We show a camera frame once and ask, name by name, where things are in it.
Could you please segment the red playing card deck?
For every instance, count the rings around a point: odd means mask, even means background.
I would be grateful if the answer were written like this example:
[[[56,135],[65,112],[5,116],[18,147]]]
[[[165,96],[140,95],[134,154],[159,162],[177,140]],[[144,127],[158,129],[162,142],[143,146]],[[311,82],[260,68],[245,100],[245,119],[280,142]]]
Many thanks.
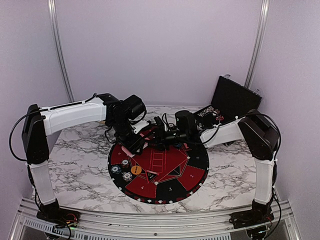
[[[131,153],[128,149],[126,149],[124,146],[121,147],[121,150],[130,158],[133,158],[135,156],[134,153]]]

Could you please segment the small orange black chip pile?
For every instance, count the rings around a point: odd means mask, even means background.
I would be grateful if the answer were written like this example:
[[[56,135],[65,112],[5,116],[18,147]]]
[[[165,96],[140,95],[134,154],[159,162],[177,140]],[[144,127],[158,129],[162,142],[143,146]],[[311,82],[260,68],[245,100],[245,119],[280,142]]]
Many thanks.
[[[128,159],[123,159],[121,162],[121,166],[123,168],[128,168],[130,166],[129,160]]]

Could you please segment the black triangular button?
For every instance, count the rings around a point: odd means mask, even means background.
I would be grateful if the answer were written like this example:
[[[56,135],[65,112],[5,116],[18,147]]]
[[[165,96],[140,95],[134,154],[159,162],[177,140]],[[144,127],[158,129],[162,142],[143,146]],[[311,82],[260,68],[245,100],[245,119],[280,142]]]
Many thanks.
[[[151,182],[154,178],[156,178],[159,175],[159,173],[151,170],[147,170],[145,174],[146,174],[146,179],[148,183]]]

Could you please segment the orange round blind button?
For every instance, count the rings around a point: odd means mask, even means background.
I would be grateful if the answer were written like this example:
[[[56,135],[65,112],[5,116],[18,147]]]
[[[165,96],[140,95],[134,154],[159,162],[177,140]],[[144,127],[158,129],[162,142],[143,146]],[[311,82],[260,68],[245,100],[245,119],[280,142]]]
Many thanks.
[[[142,172],[142,168],[139,165],[134,165],[130,171],[133,175],[139,175]]]

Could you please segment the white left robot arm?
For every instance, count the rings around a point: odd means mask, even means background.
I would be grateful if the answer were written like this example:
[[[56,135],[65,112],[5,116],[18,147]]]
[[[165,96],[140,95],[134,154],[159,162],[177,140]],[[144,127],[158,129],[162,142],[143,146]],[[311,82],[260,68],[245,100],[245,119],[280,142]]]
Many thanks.
[[[11,154],[26,162],[34,191],[45,206],[43,213],[51,222],[60,222],[64,215],[62,209],[55,205],[57,199],[49,171],[49,137],[76,126],[104,122],[113,129],[118,143],[130,154],[139,155],[146,145],[140,135],[147,126],[144,121],[146,113],[146,106],[137,95],[119,100],[110,93],[94,93],[88,99],[61,105],[30,105],[27,113],[14,123],[13,131],[23,123],[21,138],[25,157],[17,156],[14,151]]]

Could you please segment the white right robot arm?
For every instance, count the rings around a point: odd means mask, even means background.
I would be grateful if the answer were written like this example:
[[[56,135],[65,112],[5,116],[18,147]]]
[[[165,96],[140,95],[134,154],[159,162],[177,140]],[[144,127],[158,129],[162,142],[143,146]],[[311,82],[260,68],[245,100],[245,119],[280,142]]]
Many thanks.
[[[254,157],[256,166],[256,190],[253,202],[259,204],[248,212],[247,219],[258,224],[267,216],[265,206],[273,198],[273,187],[277,178],[277,153],[281,145],[281,134],[271,117],[256,109],[236,116],[228,123],[221,123],[219,113],[211,113],[215,121],[204,125],[200,116],[187,110],[175,114],[175,124],[162,119],[148,143],[150,147],[163,150],[176,144],[199,145],[211,148],[219,144],[243,140]]]

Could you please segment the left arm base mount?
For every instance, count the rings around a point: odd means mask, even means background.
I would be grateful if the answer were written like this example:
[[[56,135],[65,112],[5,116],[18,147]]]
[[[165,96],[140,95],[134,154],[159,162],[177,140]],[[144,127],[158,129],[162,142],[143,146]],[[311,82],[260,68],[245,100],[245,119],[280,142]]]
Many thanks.
[[[47,205],[41,202],[37,203],[37,207],[36,217],[38,219],[56,223],[59,227],[76,227],[78,225],[80,213],[75,210],[61,208],[57,199]]]

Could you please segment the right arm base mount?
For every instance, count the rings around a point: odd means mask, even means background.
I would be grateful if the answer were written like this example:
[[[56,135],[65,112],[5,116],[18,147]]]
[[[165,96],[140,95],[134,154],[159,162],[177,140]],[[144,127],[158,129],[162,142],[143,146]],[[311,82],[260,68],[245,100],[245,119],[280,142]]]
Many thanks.
[[[229,223],[235,229],[239,229],[271,222],[275,219],[273,213],[271,213],[272,202],[273,198],[267,204],[261,204],[253,200],[251,209],[231,213]]]

